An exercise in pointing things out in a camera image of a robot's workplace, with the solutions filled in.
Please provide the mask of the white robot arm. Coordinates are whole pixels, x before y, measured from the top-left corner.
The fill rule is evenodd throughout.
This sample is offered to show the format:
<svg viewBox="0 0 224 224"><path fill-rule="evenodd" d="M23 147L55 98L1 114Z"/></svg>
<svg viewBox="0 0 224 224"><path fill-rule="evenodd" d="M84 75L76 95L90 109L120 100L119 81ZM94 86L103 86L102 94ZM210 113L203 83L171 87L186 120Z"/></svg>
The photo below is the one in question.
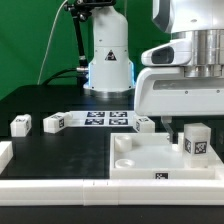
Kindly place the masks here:
<svg viewBox="0 0 224 224"><path fill-rule="evenodd" d="M113 20L94 15L94 47L84 89L108 95L135 90L140 116L224 115L224 0L149 0L152 25L138 30L153 42L132 80L125 42Z"/></svg>

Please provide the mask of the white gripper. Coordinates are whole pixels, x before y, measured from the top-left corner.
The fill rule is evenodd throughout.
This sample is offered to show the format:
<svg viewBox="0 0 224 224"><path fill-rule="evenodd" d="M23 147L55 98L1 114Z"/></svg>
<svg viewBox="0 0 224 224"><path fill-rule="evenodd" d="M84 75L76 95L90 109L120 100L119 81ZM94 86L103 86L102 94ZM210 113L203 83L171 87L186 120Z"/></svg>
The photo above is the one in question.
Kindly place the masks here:
<svg viewBox="0 0 224 224"><path fill-rule="evenodd" d="M162 116L172 143L170 116L224 115L224 78L185 78L181 67L145 68L136 81L134 111Z"/></svg>

